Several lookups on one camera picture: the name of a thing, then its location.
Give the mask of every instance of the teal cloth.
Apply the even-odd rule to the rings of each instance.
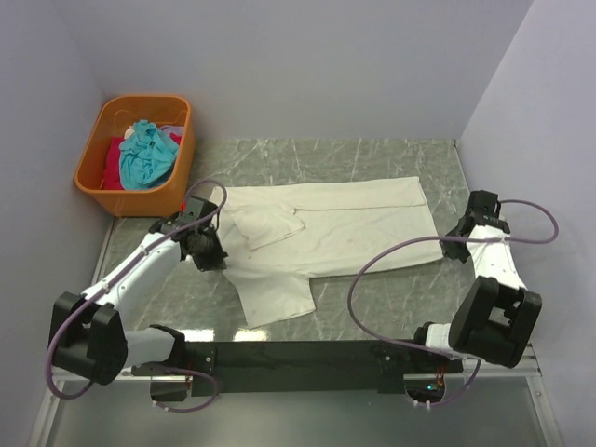
[[[134,133],[120,143],[120,183],[124,189],[150,189],[164,183],[178,156],[178,144],[142,119]]]

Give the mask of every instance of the orange laundry basket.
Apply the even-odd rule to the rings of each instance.
[[[169,179],[142,191],[102,189],[105,158],[113,137],[146,119],[157,126],[184,126],[178,157]],[[168,216],[180,209],[195,153],[195,133],[187,100],[169,95],[128,95],[107,102],[95,122],[74,175],[76,186],[114,216]]]

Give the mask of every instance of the marble table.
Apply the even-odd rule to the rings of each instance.
[[[223,140],[197,146],[189,184],[211,177],[227,186],[357,182],[419,176],[439,234],[463,213],[468,196],[454,142],[449,140]],[[199,195],[209,190],[200,189]],[[155,219],[117,219],[102,275],[134,250]],[[317,310],[309,315],[247,329],[236,289],[222,272],[200,273],[180,263],[139,304],[127,330],[159,323],[191,341],[358,340],[368,338],[347,314],[350,278],[311,279]],[[369,327],[407,339],[426,321],[448,322],[473,281],[470,263],[441,260],[367,275],[355,309]]]

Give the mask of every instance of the white wall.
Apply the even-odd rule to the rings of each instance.
[[[107,225],[73,185],[103,95],[51,2],[0,4],[0,443],[21,447],[52,304],[88,285]]]
[[[596,3],[535,0],[461,141],[469,184],[554,211],[561,238],[516,247],[542,293],[534,342],[566,445],[596,443]],[[510,213],[512,231],[549,229]]]
[[[203,135],[460,137],[532,0],[54,0],[108,95]]]

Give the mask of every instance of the beige cloth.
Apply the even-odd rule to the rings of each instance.
[[[221,199],[215,190],[210,200]],[[409,177],[229,188],[219,235],[224,274],[253,328],[315,310],[310,278],[354,275],[381,251],[437,230],[418,178]],[[414,244],[370,271],[441,256],[438,242]]]

